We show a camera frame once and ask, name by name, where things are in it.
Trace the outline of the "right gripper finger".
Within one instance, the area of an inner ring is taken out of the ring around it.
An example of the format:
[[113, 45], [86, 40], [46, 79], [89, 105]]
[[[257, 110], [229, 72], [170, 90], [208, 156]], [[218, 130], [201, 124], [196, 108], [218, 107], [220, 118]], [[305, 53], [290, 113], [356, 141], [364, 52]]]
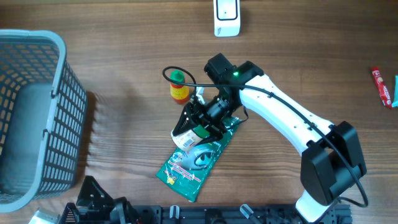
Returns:
[[172, 135], [181, 135], [197, 126], [198, 121], [194, 117], [191, 107], [184, 107], [176, 126], [172, 130]]
[[227, 129], [211, 129], [210, 131], [207, 131], [206, 129], [195, 129], [195, 133], [201, 138], [201, 141], [197, 143], [197, 146], [209, 142], [217, 142], [223, 138], [223, 135], [226, 132]]

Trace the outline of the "green lid jar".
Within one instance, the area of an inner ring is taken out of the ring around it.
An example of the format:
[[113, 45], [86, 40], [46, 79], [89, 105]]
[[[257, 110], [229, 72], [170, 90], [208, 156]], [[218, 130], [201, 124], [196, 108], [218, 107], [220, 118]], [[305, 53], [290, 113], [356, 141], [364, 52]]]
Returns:
[[188, 131], [184, 131], [182, 134], [174, 134], [173, 130], [171, 132], [171, 137], [175, 145], [185, 152], [188, 152], [196, 145], [199, 145], [200, 142], [209, 135], [210, 132], [201, 125], [189, 129]]

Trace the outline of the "red yellow sauce bottle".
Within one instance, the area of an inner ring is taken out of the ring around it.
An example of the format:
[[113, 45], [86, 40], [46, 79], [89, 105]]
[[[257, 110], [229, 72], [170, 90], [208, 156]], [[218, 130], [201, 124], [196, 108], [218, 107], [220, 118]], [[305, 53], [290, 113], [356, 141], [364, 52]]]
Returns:
[[[179, 70], [174, 70], [170, 74], [170, 79], [176, 82], [185, 82], [185, 76]], [[170, 95], [178, 104], [186, 103], [190, 99], [189, 94], [190, 90], [188, 86], [178, 85], [173, 82], [170, 83]]]

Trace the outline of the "green 3M glove packet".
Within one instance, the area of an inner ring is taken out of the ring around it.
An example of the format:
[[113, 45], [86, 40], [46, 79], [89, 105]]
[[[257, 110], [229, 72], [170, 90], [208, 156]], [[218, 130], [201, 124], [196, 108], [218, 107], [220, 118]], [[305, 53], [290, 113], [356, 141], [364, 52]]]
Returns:
[[195, 146], [188, 152], [176, 148], [156, 173], [156, 177], [189, 202], [195, 202], [212, 168], [232, 140], [240, 121], [234, 116], [224, 120], [228, 130], [217, 142]]

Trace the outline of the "red snack bar wrapper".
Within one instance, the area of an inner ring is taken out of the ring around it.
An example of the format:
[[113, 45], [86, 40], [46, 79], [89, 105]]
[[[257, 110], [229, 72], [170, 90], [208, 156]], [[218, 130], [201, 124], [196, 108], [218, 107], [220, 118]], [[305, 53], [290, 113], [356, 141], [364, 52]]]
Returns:
[[375, 86], [379, 92], [379, 96], [383, 105], [386, 108], [392, 109], [392, 100], [379, 69], [377, 67], [372, 67], [371, 71]]

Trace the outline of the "light green tissue packet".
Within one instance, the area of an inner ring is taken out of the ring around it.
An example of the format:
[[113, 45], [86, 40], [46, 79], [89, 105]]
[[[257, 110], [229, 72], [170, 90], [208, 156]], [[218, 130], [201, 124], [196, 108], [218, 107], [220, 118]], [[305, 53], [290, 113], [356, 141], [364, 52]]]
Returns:
[[394, 100], [392, 102], [392, 107], [398, 107], [398, 75], [395, 76]]

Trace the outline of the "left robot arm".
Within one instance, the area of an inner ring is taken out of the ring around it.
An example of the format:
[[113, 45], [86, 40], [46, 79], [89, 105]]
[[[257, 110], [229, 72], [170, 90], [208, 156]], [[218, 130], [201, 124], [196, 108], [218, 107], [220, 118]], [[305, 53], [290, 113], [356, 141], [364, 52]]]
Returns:
[[141, 224], [140, 214], [126, 197], [113, 199], [90, 175], [84, 178], [75, 203], [68, 203], [60, 223]]

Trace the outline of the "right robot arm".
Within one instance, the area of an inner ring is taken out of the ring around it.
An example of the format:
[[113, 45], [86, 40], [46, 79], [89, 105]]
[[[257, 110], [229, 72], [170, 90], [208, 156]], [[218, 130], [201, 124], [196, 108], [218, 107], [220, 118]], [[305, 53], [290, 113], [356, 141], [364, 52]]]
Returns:
[[344, 192], [360, 186], [367, 168], [359, 137], [348, 122], [320, 118], [279, 90], [254, 63], [233, 65], [217, 54], [204, 67], [219, 93], [209, 102], [194, 93], [171, 132], [173, 142], [188, 151], [219, 141], [228, 131], [226, 120], [240, 107], [270, 123], [301, 157], [300, 181], [304, 191], [290, 221], [318, 223]]

